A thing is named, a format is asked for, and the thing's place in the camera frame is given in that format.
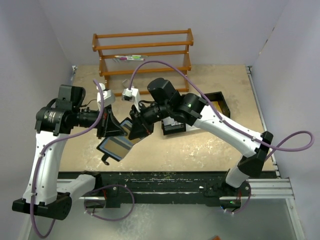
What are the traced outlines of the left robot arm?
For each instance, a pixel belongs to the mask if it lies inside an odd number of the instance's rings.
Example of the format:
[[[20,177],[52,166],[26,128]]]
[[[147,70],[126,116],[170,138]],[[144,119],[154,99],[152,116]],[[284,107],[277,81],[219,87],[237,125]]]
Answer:
[[[98,172],[83,171],[65,187],[58,186],[62,154],[74,127],[82,127],[85,132],[96,129],[99,139],[125,135],[112,112],[114,93],[102,83],[97,89],[98,110],[84,108],[83,87],[61,85],[57,98],[37,112],[31,175],[22,198],[12,203],[14,212],[64,220],[78,198],[87,193],[101,194],[103,182]]]

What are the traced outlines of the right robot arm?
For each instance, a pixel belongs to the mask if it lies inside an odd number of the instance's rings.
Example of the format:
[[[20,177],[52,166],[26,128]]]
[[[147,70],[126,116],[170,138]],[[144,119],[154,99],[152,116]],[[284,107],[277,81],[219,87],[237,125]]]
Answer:
[[[129,113],[132,120],[130,140],[151,135],[156,122],[170,117],[217,136],[241,153],[241,159],[227,172],[222,183],[226,195],[235,195],[248,178],[260,176],[269,152],[267,145],[273,139],[270,132],[252,131],[219,112],[215,113],[209,101],[194,93],[180,94],[164,78],[151,81],[147,89],[154,100],[148,107],[142,105],[138,89],[126,88],[122,93],[124,101],[134,103]]]

